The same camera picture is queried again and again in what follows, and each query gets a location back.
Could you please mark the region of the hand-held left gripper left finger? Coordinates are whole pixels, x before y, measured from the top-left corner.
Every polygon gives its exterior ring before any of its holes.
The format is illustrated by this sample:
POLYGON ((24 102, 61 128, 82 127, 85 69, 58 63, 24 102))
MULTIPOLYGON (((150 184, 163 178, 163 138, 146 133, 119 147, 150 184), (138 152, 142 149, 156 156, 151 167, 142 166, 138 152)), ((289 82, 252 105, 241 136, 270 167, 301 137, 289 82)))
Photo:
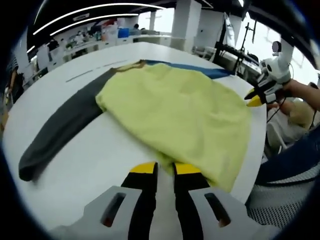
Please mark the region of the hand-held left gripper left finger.
POLYGON ((120 186, 111 186, 88 203, 82 217, 50 231, 54 240, 147 240, 158 181, 157 162, 132 168, 120 186))

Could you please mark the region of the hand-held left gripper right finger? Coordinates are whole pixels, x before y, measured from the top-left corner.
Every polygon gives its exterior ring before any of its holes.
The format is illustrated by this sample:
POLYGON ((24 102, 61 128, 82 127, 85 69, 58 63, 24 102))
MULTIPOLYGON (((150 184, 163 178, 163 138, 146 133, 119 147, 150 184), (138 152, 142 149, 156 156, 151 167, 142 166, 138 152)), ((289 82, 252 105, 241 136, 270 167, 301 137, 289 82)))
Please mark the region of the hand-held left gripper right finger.
POLYGON ((191 164, 174 163, 175 208, 185 240, 272 240, 279 228, 250 218, 245 205, 211 187, 191 164))

